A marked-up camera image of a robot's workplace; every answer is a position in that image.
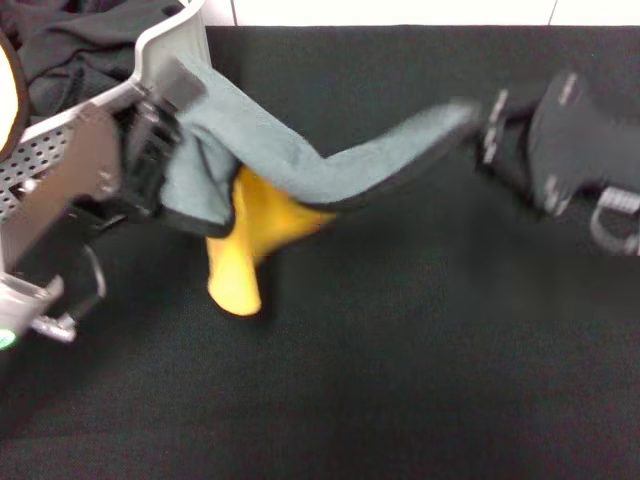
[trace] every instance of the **black cloth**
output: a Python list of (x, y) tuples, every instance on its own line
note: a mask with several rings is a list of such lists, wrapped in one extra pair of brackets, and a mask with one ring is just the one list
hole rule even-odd
[(0, 0), (3, 30), (22, 61), (38, 121), (125, 81), (142, 32), (181, 9), (177, 0)]
[[(573, 65), (640, 111), (636, 29), (209, 29), (214, 64), (331, 154), (451, 96)], [(72, 346), (0, 394), (4, 478), (637, 479), (640, 269), (453, 154), (261, 269), (262, 318), (206, 292), (201, 239), (136, 226)]]

